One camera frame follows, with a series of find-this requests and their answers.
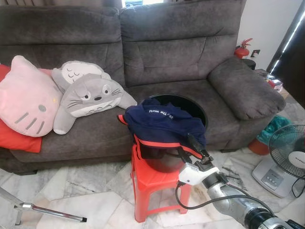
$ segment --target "sofa cushion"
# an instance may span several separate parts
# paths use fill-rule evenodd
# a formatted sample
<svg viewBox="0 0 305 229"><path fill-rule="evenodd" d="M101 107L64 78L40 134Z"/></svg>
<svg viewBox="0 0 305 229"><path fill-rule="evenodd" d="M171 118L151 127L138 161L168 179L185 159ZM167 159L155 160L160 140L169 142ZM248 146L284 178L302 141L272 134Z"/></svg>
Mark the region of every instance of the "sofa cushion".
<svg viewBox="0 0 305 229"><path fill-rule="evenodd" d="M205 79L233 55L241 8L241 0L201 0L123 9L126 85Z"/></svg>
<svg viewBox="0 0 305 229"><path fill-rule="evenodd" d="M1 6L0 21L0 63L9 65L15 55L47 69L91 62L125 86L117 9Z"/></svg>
<svg viewBox="0 0 305 229"><path fill-rule="evenodd" d="M217 66L208 80L242 120L275 115L286 105L278 92L237 57Z"/></svg>
<svg viewBox="0 0 305 229"><path fill-rule="evenodd" d="M101 44L121 41L116 8L0 7L0 44Z"/></svg>
<svg viewBox="0 0 305 229"><path fill-rule="evenodd" d="M233 138L238 132L239 122L219 94L207 80L157 83L129 88L129 93L140 103L157 94L176 94L197 102L208 118L207 145Z"/></svg>
<svg viewBox="0 0 305 229"><path fill-rule="evenodd" d="M132 147L132 136L128 128L117 119L117 115L124 112L125 110L115 107L78 118L66 135L58 135L52 131L44 136L39 154L25 154L18 150L12 150L12 153L21 162L128 155Z"/></svg>

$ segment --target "metal rod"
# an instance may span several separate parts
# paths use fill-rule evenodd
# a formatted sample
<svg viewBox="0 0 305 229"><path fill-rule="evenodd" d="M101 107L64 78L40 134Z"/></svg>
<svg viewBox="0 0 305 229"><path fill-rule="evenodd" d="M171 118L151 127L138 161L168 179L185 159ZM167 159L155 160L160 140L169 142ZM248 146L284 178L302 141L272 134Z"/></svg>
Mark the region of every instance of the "metal rod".
<svg viewBox="0 0 305 229"><path fill-rule="evenodd" d="M43 213L43 214L47 214L47 215L51 215L51 216L57 216L57 217L62 217L62 218L68 218L68 219L72 219L75 221L79 221L79 222L87 222L87 218L84 217L80 217L80 216L74 216L74 215L70 215L67 213L63 213L63 212L59 212L59 211L53 211L47 208L41 208L35 205L32 205L32 210Z"/></svg>

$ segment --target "sofa backrest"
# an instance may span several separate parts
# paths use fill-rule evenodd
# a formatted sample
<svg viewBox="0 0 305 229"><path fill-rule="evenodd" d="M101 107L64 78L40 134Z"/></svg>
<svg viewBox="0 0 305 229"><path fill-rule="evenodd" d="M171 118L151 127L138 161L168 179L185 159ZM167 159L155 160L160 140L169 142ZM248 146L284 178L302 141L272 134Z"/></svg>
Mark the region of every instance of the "sofa backrest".
<svg viewBox="0 0 305 229"><path fill-rule="evenodd" d="M242 0L200 0L121 11L127 86L205 79L234 54Z"/></svg>
<svg viewBox="0 0 305 229"><path fill-rule="evenodd" d="M119 11L87 7L0 7L0 63L23 55L35 66L92 62L125 86Z"/></svg>

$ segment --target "tiled floor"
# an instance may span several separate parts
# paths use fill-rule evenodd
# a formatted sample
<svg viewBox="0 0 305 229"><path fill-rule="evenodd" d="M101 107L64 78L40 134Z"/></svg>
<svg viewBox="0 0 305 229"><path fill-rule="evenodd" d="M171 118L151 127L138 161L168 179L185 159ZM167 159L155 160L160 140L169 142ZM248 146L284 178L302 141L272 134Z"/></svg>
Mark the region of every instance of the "tiled floor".
<svg viewBox="0 0 305 229"><path fill-rule="evenodd" d="M294 123L305 124L305 111L293 99L280 115ZM264 201L284 220L293 219L305 225L305 193L298 199L292 194L277 198L262 188L251 176L251 171L263 159L248 148L222 154L210 151L214 164L229 177L232 184L247 190ZM36 175L18 176L0 169L0 186L25 202L37 206L87 217L80 223L25 212L22 225L14 226L17 212L11 203L0 199L0 229L222 229L243 227L229 216L219 213L213 205L189 210L168 211L151 215L144 223L134 219L134 197L129 176L130 162L103 163L94 166L62 167L39 171ZM192 189L190 205L205 202L206 189ZM155 206L175 202L173 190L164 190L152 197Z"/></svg>

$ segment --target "sofa seat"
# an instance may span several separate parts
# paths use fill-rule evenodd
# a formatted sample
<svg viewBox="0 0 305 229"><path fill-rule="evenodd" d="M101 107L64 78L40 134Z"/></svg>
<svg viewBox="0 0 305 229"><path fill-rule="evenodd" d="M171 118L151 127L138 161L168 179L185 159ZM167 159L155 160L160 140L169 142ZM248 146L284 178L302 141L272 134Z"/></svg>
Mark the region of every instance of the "sofa seat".
<svg viewBox="0 0 305 229"><path fill-rule="evenodd" d="M65 135L51 131L42 139L41 152L27 153L11 150L21 162L45 162L97 157L130 155L132 137L117 115L124 109L111 110L76 119Z"/></svg>
<svg viewBox="0 0 305 229"><path fill-rule="evenodd" d="M137 102L157 94L177 94L197 102L208 118L207 148L216 143L224 148L228 140L238 132L239 121L207 80L134 86L128 91Z"/></svg>

